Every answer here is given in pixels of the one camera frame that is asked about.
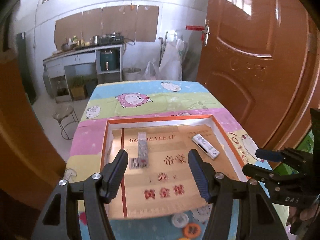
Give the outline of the right hand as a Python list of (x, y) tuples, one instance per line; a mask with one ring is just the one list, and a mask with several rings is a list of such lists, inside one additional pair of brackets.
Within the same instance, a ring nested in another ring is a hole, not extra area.
[(286, 221), (286, 226), (291, 225), (290, 232), (296, 235), (302, 223), (311, 219), (311, 228), (315, 231), (319, 231), (319, 222), (316, 222), (318, 216), (319, 203), (313, 204), (303, 210), (296, 207), (289, 207), (289, 216)]

